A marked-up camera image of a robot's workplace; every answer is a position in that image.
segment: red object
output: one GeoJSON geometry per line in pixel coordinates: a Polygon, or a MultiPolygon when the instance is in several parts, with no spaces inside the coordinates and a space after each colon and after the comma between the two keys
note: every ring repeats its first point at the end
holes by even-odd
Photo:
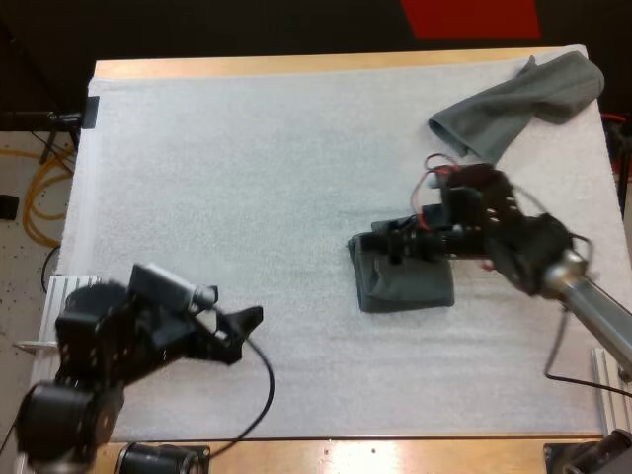
{"type": "Polygon", "coordinates": [[[420,39],[540,38],[534,0],[402,0],[420,39]]]}

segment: black background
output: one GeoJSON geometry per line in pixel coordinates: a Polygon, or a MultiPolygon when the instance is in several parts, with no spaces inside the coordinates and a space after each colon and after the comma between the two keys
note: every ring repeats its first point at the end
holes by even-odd
{"type": "Polygon", "coordinates": [[[421,40],[399,0],[0,0],[0,19],[60,103],[56,108],[0,35],[0,110],[82,110],[99,59],[582,43],[606,78],[601,108],[632,111],[632,2],[537,0],[537,9],[542,39],[421,40]]]}

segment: gray towel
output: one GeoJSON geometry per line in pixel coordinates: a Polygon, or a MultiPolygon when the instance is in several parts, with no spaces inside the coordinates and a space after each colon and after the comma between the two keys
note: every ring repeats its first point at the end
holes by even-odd
{"type": "MultiPolygon", "coordinates": [[[[388,221],[373,222],[371,228],[375,232],[387,224],[388,221]]],[[[404,258],[394,265],[388,256],[365,252],[361,235],[355,235],[348,243],[360,310],[390,313],[454,304],[452,272],[446,259],[423,262],[404,258]]]]}
{"type": "Polygon", "coordinates": [[[518,75],[429,120],[431,130],[464,156],[496,164],[532,117],[565,123],[603,90],[603,74],[577,51],[541,65],[531,56],[518,75]]]}

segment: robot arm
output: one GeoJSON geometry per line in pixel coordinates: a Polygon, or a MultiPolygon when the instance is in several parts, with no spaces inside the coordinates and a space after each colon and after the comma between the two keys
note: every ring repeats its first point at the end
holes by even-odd
{"type": "Polygon", "coordinates": [[[196,318],[214,309],[216,287],[195,287],[155,266],[133,268],[129,286],[83,287],[68,296],[55,329],[60,367],[22,402],[18,450],[38,473],[82,473],[110,440],[124,386],[181,358],[232,364],[263,309],[216,310],[216,330],[196,318]]]}
{"type": "Polygon", "coordinates": [[[575,237],[550,214],[525,216],[507,176],[491,165],[437,174],[441,204],[362,237],[366,251],[402,258],[489,259],[518,290],[562,302],[632,374],[632,314],[586,276],[575,237]]]}

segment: wooden table edge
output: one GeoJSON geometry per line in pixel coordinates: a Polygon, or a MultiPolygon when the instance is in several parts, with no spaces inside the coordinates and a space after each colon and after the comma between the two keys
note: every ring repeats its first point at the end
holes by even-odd
{"type": "Polygon", "coordinates": [[[516,59],[558,47],[98,61],[100,79],[167,79],[433,66],[516,59]]]}
{"type": "MultiPolygon", "coordinates": [[[[545,474],[545,443],[576,443],[598,436],[527,438],[365,438],[244,440],[212,461],[213,474],[545,474]]],[[[175,445],[206,445],[188,441],[175,445]]],[[[93,472],[112,474],[124,442],[111,442],[97,455],[93,472]]]]}

